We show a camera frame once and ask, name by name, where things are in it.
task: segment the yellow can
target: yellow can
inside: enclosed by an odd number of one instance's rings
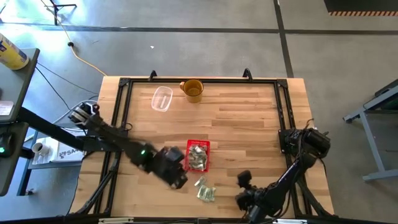
[[[18,70],[27,65],[29,57],[5,36],[0,34],[0,62],[11,70]]]

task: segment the table leg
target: table leg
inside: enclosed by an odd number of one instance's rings
[[[366,114],[364,112],[360,112],[359,115],[361,117],[362,125],[363,125],[363,128],[365,129],[366,137],[369,141],[369,145],[371,147],[374,160],[376,161],[377,168],[379,169],[379,171],[384,171],[385,170],[384,165],[383,165],[383,162],[381,161],[381,157],[380,157],[379,151],[377,149],[377,145],[374,140],[374,136],[373,136],[371,128],[369,126],[368,120],[366,119]]]
[[[370,180],[379,180],[379,179],[384,179],[384,178],[389,178],[389,177],[398,177],[398,169],[375,172],[375,173],[363,176],[362,179],[365,181],[370,181]]]
[[[374,107],[377,107],[383,101],[391,98],[392,96],[394,96],[397,93],[398,93],[398,86],[395,86],[394,88],[391,88],[389,91],[381,94],[380,96],[376,97],[375,99],[365,103],[362,107],[360,107],[356,111],[345,116],[343,118],[343,120],[346,123],[351,123],[355,118],[359,118],[361,113],[365,112],[366,110],[374,109]]]
[[[29,169],[29,162],[30,162],[30,159],[27,159],[25,168],[24,168],[24,172],[22,173],[21,182],[19,183],[17,196],[25,196],[26,195],[26,187],[29,182],[30,173],[32,172],[32,170]]]

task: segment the yellow cable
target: yellow cable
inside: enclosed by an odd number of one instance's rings
[[[69,37],[69,35],[68,35],[67,30],[65,30],[65,28],[63,27],[61,21],[55,16],[55,14],[54,14],[54,13],[52,12],[52,10],[43,2],[43,0],[40,0],[40,1],[42,1],[43,5],[51,12],[51,14],[54,16],[54,18],[55,18],[55,19],[58,21],[58,23],[61,25],[63,31],[65,31],[65,34],[66,34],[67,37],[68,37],[69,42],[72,42],[72,41],[70,40],[70,37]],[[86,62],[85,60],[83,60],[83,59],[81,59],[79,56],[77,56],[77,54],[76,54],[76,52],[75,52],[75,50],[73,49],[72,46],[70,46],[70,49],[72,50],[72,53],[74,54],[74,56],[75,56],[77,59],[79,59],[80,61],[86,63],[87,65],[89,65],[89,66],[95,68],[97,71],[99,71],[99,72],[100,72],[101,74],[103,74],[104,76],[108,76],[107,74],[105,74],[103,71],[101,71],[101,70],[100,70],[99,68],[97,68],[96,66],[94,66],[94,65],[92,65],[92,64],[90,64],[90,63],[88,63],[88,62]]]

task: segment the clear plastic container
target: clear plastic container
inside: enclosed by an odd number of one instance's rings
[[[154,97],[152,98],[152,109],[166,112],[172,102],[173,90],[166,86],[160,86],[155,91]]]

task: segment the white cup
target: white cup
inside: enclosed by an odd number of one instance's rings
[[[32,151],[34,153],[39,153],[41,156],[45,156],[49,153],[50,148],[40,142],[37,142],[36,144],[33,145]]]

